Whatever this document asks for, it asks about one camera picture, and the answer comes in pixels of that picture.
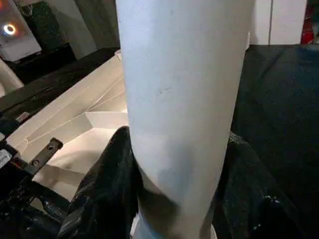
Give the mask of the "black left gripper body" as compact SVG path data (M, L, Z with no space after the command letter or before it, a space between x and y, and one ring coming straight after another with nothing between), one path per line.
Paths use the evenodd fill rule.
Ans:
M18 150L9 145L6 140L2 140L0 142L0 198L8 198L24 180L31 181L62 147L61 141L52 138L29 163L26 163L21 159Z

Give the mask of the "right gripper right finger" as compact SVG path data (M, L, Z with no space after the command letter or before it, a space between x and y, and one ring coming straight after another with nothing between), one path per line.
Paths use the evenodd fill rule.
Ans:
M215 239L305 239L297 209L251 145L230 132L215 193Z

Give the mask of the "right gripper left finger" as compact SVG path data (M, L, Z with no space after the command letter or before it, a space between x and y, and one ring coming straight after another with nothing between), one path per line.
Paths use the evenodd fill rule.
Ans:
M129 127L122 126L80 182L57 238L130 238L142 185Z

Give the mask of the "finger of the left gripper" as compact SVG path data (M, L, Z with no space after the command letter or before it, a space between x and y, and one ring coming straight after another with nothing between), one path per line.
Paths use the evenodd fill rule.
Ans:
M26 203L0 204L0 237L2 239L54 239L66 216L69 201L63 197L36 197L42 210Z

